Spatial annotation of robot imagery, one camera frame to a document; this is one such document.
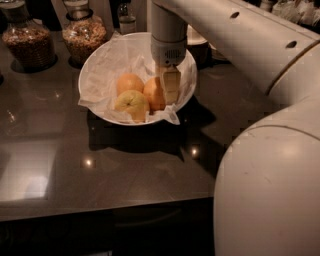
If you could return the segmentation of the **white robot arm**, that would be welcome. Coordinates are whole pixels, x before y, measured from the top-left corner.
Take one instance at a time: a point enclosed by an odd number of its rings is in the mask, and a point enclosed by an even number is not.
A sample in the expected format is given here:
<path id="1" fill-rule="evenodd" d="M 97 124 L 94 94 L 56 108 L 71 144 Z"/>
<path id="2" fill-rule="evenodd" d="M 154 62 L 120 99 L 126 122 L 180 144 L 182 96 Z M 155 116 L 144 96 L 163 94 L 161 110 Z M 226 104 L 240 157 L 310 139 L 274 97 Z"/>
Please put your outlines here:
<path id="1" fill-rule="evenodd" d="M 320 256 L 318 34 L 243 0 L 151 0 L 153 56 L 195 28 L 275 105 L 221 161 L 215 256 Z"/>

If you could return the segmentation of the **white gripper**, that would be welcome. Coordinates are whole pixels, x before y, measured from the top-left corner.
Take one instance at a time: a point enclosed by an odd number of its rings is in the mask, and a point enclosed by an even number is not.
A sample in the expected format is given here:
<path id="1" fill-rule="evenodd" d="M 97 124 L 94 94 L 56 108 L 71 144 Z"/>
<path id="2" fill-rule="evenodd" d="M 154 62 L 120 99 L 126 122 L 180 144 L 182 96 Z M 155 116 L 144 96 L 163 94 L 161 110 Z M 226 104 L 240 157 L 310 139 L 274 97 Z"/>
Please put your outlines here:
<path id="1" fill-rule="evenodd" d="M 178 100 L 181 72 L 174 66 L 178 66 L 185 59 L 186 45 L 186 39 L 178 42 L 163 42 L 154 36 L 151 37 L 151 55 L 156 63 L 155 75 L 160 77 L 167 105 L 174 104 Z"/>

